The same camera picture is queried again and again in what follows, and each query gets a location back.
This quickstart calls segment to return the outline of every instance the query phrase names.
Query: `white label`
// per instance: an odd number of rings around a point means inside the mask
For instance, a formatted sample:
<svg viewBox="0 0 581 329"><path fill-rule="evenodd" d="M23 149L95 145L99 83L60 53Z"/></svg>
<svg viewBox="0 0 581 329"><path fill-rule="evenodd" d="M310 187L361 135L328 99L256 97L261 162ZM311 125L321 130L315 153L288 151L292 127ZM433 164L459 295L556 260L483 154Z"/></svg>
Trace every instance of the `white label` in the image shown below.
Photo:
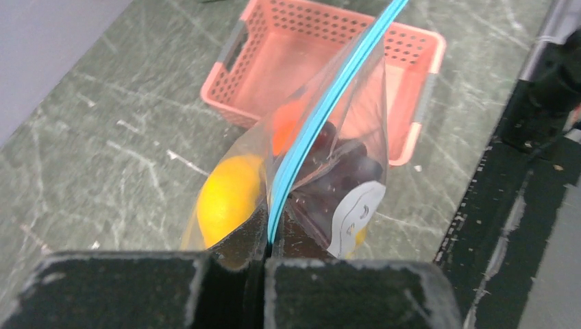
<svg viewBox="0 0 581 329"><path fill-rule="evenodd" d="M385 185L376 182L365 182L347 194L341 200L331 227L331 244L327 251L343 258L355 250L355 237L375 213L385 195Z"/></svg>

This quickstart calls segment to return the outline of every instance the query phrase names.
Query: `toy fruit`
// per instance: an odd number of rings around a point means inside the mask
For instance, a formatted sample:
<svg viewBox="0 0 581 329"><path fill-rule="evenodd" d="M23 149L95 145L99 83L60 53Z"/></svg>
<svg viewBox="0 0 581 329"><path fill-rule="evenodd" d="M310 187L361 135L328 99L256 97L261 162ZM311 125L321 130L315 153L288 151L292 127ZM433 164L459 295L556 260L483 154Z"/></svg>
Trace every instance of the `toy fruit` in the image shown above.
<svg viewBox="0 0 581 329"><path fill-rule="evenodd" d="M242 225L256 208L262 159L234 156L218 164L202 186L196 215L206 247Z"/></svg>

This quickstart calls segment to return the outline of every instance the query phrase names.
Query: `blue strip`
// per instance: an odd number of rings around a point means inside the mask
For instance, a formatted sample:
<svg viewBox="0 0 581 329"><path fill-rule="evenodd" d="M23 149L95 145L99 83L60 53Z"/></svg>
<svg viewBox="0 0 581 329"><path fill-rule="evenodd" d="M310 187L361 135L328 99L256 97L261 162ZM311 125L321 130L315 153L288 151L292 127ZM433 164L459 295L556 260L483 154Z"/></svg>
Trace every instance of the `blue strip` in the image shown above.
<svg viewBox="0 0 581 329"><path fill-rule="evenodd" d="M321 132L323 125L357 72L365 63L365 60L369 57L375 46L382 41L389 25L393 23L393 20L403 10L407 2L408 0L394 0L375 20L372 26L364 32L349 57L344 61L334 81L307 118L296 141L282 160L271 188L271 209L268 224L270 244L274 242L276 228L278 227L284 202L291 191L291 186L297 178L297 174L306 158L308 150L312 147L315 138Z"/></svg>

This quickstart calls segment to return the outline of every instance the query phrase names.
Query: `transparent ziplock bag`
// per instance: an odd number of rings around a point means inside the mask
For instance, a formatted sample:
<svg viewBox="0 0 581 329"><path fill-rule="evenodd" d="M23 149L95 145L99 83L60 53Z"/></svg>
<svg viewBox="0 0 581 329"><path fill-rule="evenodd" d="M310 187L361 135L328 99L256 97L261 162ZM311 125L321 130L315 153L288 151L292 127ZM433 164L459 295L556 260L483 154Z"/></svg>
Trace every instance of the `transparent ziplock bag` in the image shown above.
<svg viewBox="0 0 581 329"><path fill-rule="evenodd" d="M271 243L286 202L306 233L335 257L346 257L362 243L386 192L388 113L381 40L405 3L392 2L232 145L200 191L182 247L195 248L191 236L197 228L204 247L218 243L264 199Z"/></svg>

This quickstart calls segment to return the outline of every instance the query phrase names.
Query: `green marble surface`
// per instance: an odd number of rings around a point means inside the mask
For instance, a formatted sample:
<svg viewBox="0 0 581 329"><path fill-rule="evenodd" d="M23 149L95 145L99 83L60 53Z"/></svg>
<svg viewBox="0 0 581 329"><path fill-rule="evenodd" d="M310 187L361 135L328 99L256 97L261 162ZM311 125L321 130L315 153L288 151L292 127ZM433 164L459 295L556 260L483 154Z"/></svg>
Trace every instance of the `green marble surface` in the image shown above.
<svg viewBox="0 0 581 329"><path fill-rule="evenodd" d="M0 317L43 254L179 246L205 173L243 132L199 89L245 5L135 0L2 147ZM398 21L444 35L447 52L358 257L432 259L548 6L410 2Z"/></svg>

